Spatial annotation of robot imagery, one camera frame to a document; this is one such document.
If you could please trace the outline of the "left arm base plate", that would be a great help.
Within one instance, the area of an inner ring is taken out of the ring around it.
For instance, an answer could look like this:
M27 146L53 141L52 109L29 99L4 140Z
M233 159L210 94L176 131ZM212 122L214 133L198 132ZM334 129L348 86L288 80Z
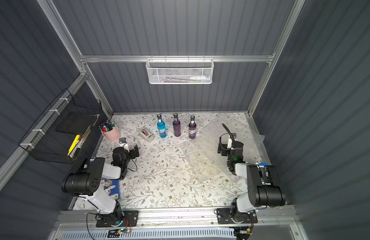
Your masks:
M97 228L126 228L136 227L139 217L139 211L123 211L112 214L97 214L96 227Z

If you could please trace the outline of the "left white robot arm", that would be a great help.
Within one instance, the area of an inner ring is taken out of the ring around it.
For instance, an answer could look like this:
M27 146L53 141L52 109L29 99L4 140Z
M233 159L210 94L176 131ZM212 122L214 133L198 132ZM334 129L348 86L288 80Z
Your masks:
M134 227L137 224L138 211L124 211L121 204L112 198L101 186L102 180L124 180L130 161L139 157L139 148L132 150L118 147L113 150L113 161L109 164L105 158L83 159L75 163L65 177L62 191L92 204L97 227Z

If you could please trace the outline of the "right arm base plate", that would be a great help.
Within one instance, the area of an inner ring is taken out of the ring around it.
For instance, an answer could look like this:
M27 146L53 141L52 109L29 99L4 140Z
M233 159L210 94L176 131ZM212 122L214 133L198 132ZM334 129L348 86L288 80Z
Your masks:
M220 225L258 223L254 212L233 214L230 208L217 208L213 212L217 216L217 221Z

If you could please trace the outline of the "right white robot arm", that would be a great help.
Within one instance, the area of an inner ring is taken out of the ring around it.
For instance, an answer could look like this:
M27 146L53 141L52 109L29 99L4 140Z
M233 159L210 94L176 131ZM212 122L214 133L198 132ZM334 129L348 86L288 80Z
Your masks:
M227 144L219 138L217 152L227 157L227 168L233 175L246 179L247 191L235 198L229 208L215 209L219 224L254 223L260 209L281 207L286 204L275 166L249 164L243 159L242 142L236 134L229 134Z

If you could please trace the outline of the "blue liquid glass bottle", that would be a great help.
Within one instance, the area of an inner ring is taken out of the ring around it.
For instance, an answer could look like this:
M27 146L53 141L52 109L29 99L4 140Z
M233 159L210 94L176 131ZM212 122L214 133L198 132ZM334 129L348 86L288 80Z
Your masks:
M159 130L159 135L161 138L166 138L167 137L167 130L166 130L166 124L162 118L161 114L157 114L158 118L158 130Z

